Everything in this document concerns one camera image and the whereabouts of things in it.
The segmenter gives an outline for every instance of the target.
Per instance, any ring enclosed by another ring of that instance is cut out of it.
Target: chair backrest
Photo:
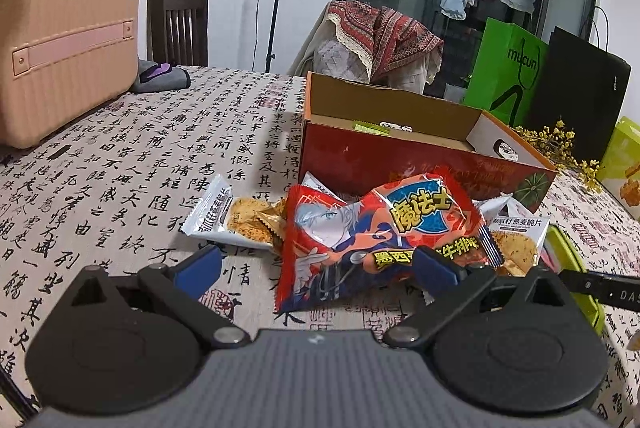
[[[207,65],[209,0],[148,0],[154,61]]]

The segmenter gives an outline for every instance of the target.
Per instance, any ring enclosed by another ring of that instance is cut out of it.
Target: red snack bag
[[[427,282],[418,246],[460,265],[503,262],[482,215],[448,170],[379,186],[349,205],[293,186],[276,308],[308,308],[412,276]]]

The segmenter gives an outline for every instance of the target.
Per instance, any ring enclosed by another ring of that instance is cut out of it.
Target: patterned cloth
[[[129,274],[174,264],[202,241],[179,232],[214,172],[236,194],[278,199],[297,180],[304,80],[189,68],[188,90],[125,94],[31,151],[0,153],[0,364],[29,395],[24,353],[79,269]],[[640,225],[605,193],[558,176],[541,212],[582,250],[588,267],[640,270]],[[424,307],[409,284],[309,312],[276,314],[280,259],[226,249],[202,302],[255,334],[260,328],[372,329],[378,336]],[[640,361],[625,350],[638,314],[606,308],[610,371],[594,409],[612,426],[631,417]],[[0,399],[0,426],[17,416]]]
[[[376,9],[357,0],[336,1],[329,4],[327,18],[335,23],[340,43],[358,54],[370,71],[371,83],[433,50],[438,52],[440,66],[444,41],[395,9]]]

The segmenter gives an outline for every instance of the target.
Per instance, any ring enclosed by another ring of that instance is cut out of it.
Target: green shopping bag
[[[509,126],[522,124],[546,47],[522,27],[488,18],[463,103],[488,110]]]

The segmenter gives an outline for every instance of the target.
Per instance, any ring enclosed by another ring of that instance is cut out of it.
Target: dried yellow flower
[[[572,139],[575,138],[575,132],[573,130],[564,131],[564,121],[558,121],[553,131],[548,126],[543,127],[540,132],[527,130],[521,126],[514,128],[514,131],[551,162],[555,163],[559,170],[575,172],[585,188],[597,193],[602,191],[600,183],[596,180],[600,164],[596,160],[588,162],[583,160],[578,163],[573,158],[571,150],[574,146]]]

